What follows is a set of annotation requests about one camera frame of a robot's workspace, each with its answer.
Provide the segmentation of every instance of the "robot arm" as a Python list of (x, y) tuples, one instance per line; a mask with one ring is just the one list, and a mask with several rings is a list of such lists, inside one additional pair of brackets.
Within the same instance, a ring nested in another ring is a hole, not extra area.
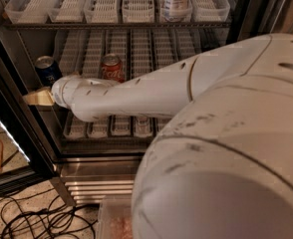
[(293, 37), (270, 37), (240, 77), (199, 94), (148, 148), (135, 239), (293, 238)]
[(196, 55), (120, 85), (69, 76), (54, 84), (52, 94), (84, 121), (110, 115), (172, 118), (213, 84), (245, 74), (270, 40), (259, 37)]
[(203, 53), (126, 83), (59, 80), (81, 120), (174, 117), (135, 181), (135, 239), (293, 238), (293, 36)]

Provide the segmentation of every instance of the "floor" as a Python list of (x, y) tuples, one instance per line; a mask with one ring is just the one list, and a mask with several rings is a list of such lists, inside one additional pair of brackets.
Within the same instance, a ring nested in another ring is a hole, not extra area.
[[(7, 162), (1, 172), (27, 165), (0, 127), (0, 151), (1, 144), (2, 162)], [(0, 198), (0, 238), (95, 238), (97, 216), (97, 207), (65, 206), (51, 183), (45, 181)]]

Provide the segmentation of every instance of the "red soda can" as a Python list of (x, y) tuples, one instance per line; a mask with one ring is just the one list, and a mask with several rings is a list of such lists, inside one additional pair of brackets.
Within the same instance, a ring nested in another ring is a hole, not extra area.
[(114, 53), (106, 54), (102, 60), (103, 79), (114, 80), (119, 83), (125, 81), (123, 72), (123, 62), (120, 57)]

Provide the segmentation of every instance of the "can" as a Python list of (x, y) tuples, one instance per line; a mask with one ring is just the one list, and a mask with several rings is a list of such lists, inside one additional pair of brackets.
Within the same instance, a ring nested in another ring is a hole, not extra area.
[(102, 59), (103, 79), (113, 80), (119, 83), (125, 81), (123, 62), (114, 53), (106, 54)]
[(35, 62), (35, 69), (44, 86), (52, 86), (63, 77), (57, 62), (50, 56), (39, 57)]

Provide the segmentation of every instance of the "refrigerator light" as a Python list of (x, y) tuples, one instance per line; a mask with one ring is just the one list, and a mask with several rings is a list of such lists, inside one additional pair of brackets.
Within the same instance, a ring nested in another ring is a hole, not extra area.
[(13, 135), (11, 135), (11, 133), (7, 130), (6, 126), (2, 123), (1, 120), (0, 120), (0, 127), (2, 127), (5, 130), (5, 132), (7, 133), (8, 137), (17, 146), (18, 150), (22, 153), (22, 155), (25, 157), (25, 159), (27, 160), (27, 162), (30, 162), (30, 159), (26, 155), (25, 151), (22, 150), (22, 148), (19, 146), (19, 144), (17, 143), (17, 141), (14, 139)]

